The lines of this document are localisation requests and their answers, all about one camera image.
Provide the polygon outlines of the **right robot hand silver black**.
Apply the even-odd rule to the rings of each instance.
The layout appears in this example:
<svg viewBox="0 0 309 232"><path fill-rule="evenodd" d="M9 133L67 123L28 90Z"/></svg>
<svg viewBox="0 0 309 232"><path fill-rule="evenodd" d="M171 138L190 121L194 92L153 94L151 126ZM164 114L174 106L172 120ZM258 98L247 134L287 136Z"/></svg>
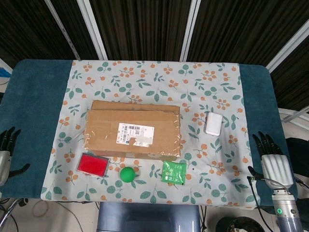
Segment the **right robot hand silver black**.
<svg viewBox="0 0 309 232"><path fill-rule="evenodd" d="M272 137L268 134L259 132L253 134L260 161L262 173L258 173L252 166L249 166L249 172L255 180L265 181L270 189L288 189L293 185L293 175L290 163L286 155L276 145Z"/></svg>

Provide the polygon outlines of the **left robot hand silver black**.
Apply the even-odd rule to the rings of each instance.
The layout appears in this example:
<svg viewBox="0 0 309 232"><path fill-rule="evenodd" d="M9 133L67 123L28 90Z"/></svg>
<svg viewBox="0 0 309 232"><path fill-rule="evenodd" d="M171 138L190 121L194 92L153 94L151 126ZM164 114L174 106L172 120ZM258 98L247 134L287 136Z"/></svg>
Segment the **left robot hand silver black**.
<svg viewBox="0 0 309 232"><path fill-rule="evenodd" d="M2 187L9 178L23 174L26 172L30 164L25 164L18 170L11 171L12 155L15 143L21 130L16 130L11 127L0 134L0 186Z"/></svg>

